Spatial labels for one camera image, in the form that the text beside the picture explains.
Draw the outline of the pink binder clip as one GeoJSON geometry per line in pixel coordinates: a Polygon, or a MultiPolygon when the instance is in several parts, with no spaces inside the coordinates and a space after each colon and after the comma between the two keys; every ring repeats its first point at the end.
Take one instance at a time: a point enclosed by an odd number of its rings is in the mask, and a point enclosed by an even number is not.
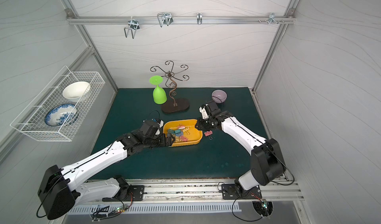
{"type": "Polygon", "coordinates": [[[206,131],[206,132],[204,132],[204,136],[205,136],[205,137],[208,137],[209,140],[212,140],[212,139],[213,139],[212,135],[213,135],[213,132],[212,132],[211,130],[210,130],[210,131],[206,131]]]}

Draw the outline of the yellow plastic storage box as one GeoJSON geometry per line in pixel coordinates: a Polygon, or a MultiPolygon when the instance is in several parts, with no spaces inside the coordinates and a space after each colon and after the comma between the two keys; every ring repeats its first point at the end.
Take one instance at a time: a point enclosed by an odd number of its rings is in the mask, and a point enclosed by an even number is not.
{"type": "Polygon", "coordinates": [[[196,122],[196,119],[167,122],[163,131],[165,134],[170,133],[175,139],[171,147],[198,144],[203,137],[203,133],[196,129],[196,122]]]}

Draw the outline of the bronze wire cup stand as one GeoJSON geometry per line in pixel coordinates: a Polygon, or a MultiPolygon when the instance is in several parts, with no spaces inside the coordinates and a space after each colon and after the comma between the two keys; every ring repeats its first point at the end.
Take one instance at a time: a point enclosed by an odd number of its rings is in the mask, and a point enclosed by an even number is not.
{"type": "Polygon", "coordinates": [[[163,82],[159,85],[166,92],[167,102],[160,105],[161,110],[165,114],[172,114],[177,112],[183,112],[190,107],[190,102],[186,98],[176,98],[178,84],[177,81],[184,82],[189,80],[188,75],[183,75],[182,78],[177,78],[177,75],[185,72],[189,69],[189,66],[186,64],[182,64],[180,66],[179,72],[174,72],[174,62],[168,60],[165,62],[165,65],[171,66],[168,71],[165,71],[160,66],[152,66],[150,68],[151,72],[156,72],[157,70],[162,71],[164,74],[161,76],[163,78],[163,82]]]}

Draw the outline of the green plastic goblet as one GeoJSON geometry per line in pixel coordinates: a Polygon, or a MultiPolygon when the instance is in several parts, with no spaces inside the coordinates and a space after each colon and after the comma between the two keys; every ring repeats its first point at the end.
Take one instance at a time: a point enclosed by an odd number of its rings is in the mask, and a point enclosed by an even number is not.
{"type": "Polygon", "coordinates": [[[163,82],[161,76],[155,75],[149,79],[150,84],[154,85],[153,99],[156,104],[162,105],[167,102],[166,92],[159,85],[163,82]]]}

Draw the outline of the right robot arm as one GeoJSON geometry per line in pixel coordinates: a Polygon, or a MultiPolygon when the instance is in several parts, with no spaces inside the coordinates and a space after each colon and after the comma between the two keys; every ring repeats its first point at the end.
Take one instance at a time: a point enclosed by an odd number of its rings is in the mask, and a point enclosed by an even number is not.
{"type": "Polygon", "coordinates": [[[201,131],[222,130],[233,137],[251,156],[250,170],[237,179],[238,187],[250,190],[266,186],[287,170],[279,143],[254,133],[228,111],[221,111],[214,101],[199,107],[201,117],[195,128],[201,131]]]}

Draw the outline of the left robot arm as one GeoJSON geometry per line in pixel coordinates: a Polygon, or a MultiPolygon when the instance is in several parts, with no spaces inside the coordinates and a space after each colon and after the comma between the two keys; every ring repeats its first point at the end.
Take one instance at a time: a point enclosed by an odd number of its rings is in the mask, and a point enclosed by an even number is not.
{"type": "Polygon", "coordinates": [[[162,120],[145,120],[141,128],[119,136],[99,152],[71,165],[53,165],[43,176],[38,189],[40,208],[48,220],[57,219],[74,206],[99,199],[124,201],[131,196],[129,184],[120,175],[105,181],[85,182],[114,163],[144,149],[171,147],[174,135],[163,132],[162,120]]]}

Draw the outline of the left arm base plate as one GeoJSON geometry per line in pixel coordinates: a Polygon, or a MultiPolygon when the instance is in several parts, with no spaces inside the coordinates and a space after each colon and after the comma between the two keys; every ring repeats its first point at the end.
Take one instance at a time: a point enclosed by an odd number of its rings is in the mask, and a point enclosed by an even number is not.
{"type": "Polygon", "coordinates": [[[118,193],[112,198],[103,198],[103,202],[116,202],[116,201],[135,201],[143,200],[144,185],[130,185],[128,188],[122,187],[118,193]]]}

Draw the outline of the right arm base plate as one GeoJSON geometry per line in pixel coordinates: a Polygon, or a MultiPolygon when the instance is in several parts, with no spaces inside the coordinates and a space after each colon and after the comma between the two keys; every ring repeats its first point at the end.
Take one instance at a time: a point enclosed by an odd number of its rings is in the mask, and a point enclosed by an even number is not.
{"type": "Polygon", "coordinates": [[[250,190],[245,190],[239,184],[219,183],[217,189],[222,193],[223,200],[261,200],[262,193],[259,186],[254,186],[250,190]]]}

